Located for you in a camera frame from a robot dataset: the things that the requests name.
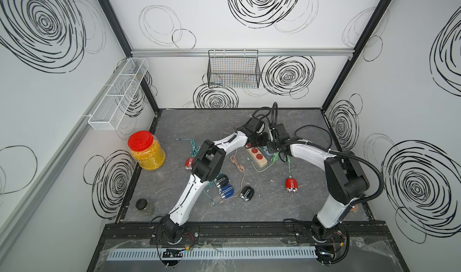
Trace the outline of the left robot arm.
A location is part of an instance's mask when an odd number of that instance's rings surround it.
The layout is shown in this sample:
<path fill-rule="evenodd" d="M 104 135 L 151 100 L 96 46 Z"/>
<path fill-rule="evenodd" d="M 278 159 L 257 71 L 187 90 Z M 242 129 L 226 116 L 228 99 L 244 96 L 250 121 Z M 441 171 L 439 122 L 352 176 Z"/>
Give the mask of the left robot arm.
<path fill-rule="evenodd" d="M 176 242 L 181 237 L 183 225 L 188 221 L 194 204 L 205 186 L 219 175 L 226 155 L 248 144 L 258 147 L 267 140 L 264 121 L 258 117 L 250 117 L 229 136 L 218 141 L 204 141 L 194 159 L 186 188 L 173 209 L 160 221 L 159 226 L 170 241 Z"/>

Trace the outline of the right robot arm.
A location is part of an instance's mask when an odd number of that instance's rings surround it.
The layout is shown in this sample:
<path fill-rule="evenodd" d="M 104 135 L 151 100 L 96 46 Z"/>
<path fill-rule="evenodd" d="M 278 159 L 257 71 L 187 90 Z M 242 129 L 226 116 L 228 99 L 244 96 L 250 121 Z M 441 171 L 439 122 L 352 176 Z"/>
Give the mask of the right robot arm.
<path fill-rule="evenodd" d="M 271 124 L 269 131 L 269 148 L 308 161 L 325 172 L 329 196 L 314 217 L 313 227 L 320 231 L 337 226 L 370 187 L 355 154 L 327 149 L 305 139 L 292 139 L 283 124 Z"/>

